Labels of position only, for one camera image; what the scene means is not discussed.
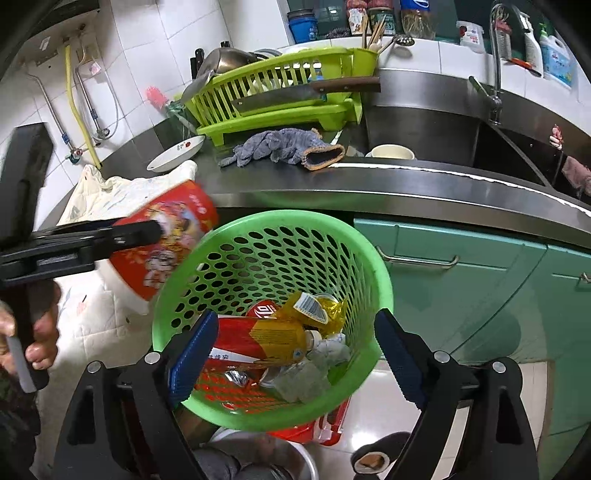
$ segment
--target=white cloth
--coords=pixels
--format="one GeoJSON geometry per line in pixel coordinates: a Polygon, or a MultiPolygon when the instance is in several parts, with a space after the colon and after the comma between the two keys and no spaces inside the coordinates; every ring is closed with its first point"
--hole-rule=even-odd
{"type": "MultiPolygon", "coordinates": [[[[91,165],[82,176],[60,219],[64,223],[128,216],[148,201],[186,180],[194,180],[197,166],[186,161],[171,173],[152,179],[104,180],[91,165]]],[[[152,316],[130,312],[96,272],[57,278],[59,304],[57,342],[59,353],[50,369],[50,382],[39,392],[41,434],[33,472],[39,479],[51,477],[51,466],[61,424],[86,365],[94,360],[107,367],[130,365],[152,343],[152,316]]]]}
{"type": "Polygon", "coordinates": [[[195,162],[187,160],[160,177],[104,180],[95,166],[86,165],[58,225],[128,216],[172,187],[194,180],[196,173],[195,162]]]}

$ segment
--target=person's hand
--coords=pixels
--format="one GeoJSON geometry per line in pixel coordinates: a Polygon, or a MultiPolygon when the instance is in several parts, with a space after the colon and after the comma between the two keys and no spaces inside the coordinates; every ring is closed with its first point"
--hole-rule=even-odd
{"type": "MultiPolygon", "coordinates": [[[[53,304],[43,317],[33,325],[33,337],[35,343],[29,345],[25,351],[26,359],[33,364],[35,370],[47,370],[53,365],[57,355],[57,339],[60,334],[57,331],[57,303],[60,301],[61,289],[54,283],[55,296],[53,304]]],[[[8,351],[7,336],[17,334],[17,324],[0,305],[0,367],[14,375],[16,369],[14,359],[8,351]]]]}

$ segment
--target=green plastic basket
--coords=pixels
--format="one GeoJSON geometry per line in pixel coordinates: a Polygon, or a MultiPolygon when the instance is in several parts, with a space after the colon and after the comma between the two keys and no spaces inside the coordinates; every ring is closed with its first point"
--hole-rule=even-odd
{"type": "Polygon", "coordinates": [[[259,300],[282,304],[295,290],[348,301],[344,332],[352,359],[330,371],[331,389],[310,403],[290,404],[263,389],[241,389],[222,374],[204,373],[184,402],[189,410],[222,427],[269,432],[312,421],[361,386],[381,354],[374,317],[382,308],[393,309],[392,284],[369,241],[321,213],[257,213],[206,235],[160,293],[154,349],[162,351],[205,308],[243,315],[259,300]]]}

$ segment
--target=blue gripper pad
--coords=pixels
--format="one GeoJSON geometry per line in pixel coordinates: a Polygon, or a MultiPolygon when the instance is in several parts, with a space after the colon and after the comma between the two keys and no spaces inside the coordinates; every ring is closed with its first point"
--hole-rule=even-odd
{"type": "Polygon", "coordinates": [[[398,324],[394,316],[385,310],[381,310],[375,316],[374,329],[376,340],[404,398],[413,402],[422,411],[427,403],[427,398],[421,388],[423,373],[407,349],[403,336],[408,334],[398,324]]]}
{"type": "Polygon", "coordinates": [[[193,325],[191,339],[169,370],[168,399],[173,408],[191,395],[217,339],[218,328],[217,313],[210,310],[205,311],[193,325]]]}

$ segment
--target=tiled floor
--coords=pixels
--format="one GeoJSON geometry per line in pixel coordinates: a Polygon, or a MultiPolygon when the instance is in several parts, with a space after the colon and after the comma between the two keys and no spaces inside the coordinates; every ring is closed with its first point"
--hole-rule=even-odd
{"type": "MultiPolygon", "coordinates": [[[[546,363],[520,365],[523,374],[521,400],[531,424],[536,446],[544,421],[547,365],[546,363]]],[[[379,361],[372,374],[351,399],[343,425],[343,436],[333,447],[310,444],[306,448],[314,456],[322,480],[352,480],[350,456],[368,443],[393,433],[411,432],[419,417],[414,404],[404,400],[402,392],[385,361],[379,361]]],[[[449,476],[462,441],[468,409],[456,412],[453,427],[433,480],[449,476]]],[[[380,474],[385,478],[387,472],[380,474]]]]}

